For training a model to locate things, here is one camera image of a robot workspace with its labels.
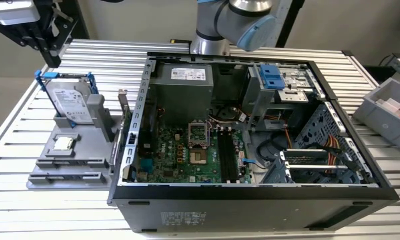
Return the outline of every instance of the power supply label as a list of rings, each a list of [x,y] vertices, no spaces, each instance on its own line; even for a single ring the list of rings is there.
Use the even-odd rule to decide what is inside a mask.
[[[207,70],[192,69],[192,68],[173,68],[172,69],[172,80],[191,80],[191,81],[205,81]]]
[[[164,211],[161,222],[165,226],[200,226],[205,224],[207,214],[201,211]]]
[[[91,124],[92,117],[83,94],[76,90],[53,89],[61,114],[76,124]]]

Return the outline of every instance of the metal workbench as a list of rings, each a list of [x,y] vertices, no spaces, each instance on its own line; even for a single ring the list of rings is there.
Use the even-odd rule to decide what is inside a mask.
[[[117,91],[128,90],[135,106],[147,52],[188,53],[185,44],[148,44],[75,40],[63,54],[60,73],[96,75],[105,107],[121,114]],[[245,53],[231,49],[235,57],[260,57],[315,61],[352,115],[363,96],[376,88],[357,60],[341,51],[263,48]],[[0,128],[0,238],[3,239],[311,239],[400,240],[400,202],[366,217],[336,233],[293,235],[256,233],[179,233],[139,235],[132,233],[117,208],[107,205],[108,189],[31,191],[28,174],[36,165],[55,127],[55,110],[36,82],[31,85]],[[353,122],[368,149],[400,195],[400,148],[395,148],[372,130]]]

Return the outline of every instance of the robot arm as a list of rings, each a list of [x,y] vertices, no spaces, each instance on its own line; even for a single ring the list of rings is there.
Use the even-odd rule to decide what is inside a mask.
[[[196,39],[191,53],[229,54],[229,42],[247,52],[264,46],[276,18],[271,0],[197,0]]]
[[[120,3],[124,0],[101,1]],[[21,47],[31,46],[40,51],[51,68],[61,65],[60,51],[79,21],[59,10],[60,2],[63,0],[0,0],[0,33]],[[269,15],[272,0],[197,0],[197,3],[192,54],[228,55],[229,42],[248,52],[265,44],[275,25]]]

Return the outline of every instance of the ram slot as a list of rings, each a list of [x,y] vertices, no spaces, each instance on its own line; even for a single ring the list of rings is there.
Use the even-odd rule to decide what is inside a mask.
[[[231,131],[220,131],[217,133],[217,149],[221,181],[227,183],[236,183],[237,181],[237,162],[235,159],[235,145]]]

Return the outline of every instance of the gray storage bin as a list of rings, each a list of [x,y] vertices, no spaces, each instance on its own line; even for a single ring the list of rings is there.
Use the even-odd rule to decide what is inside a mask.
[[[400,104],[400,83],[394,79],[386,81],[364,96],[364,102],[355,112],[353,118],[400,147],[400,112],[394,113],[379,103],[391,101],[391,99]]]

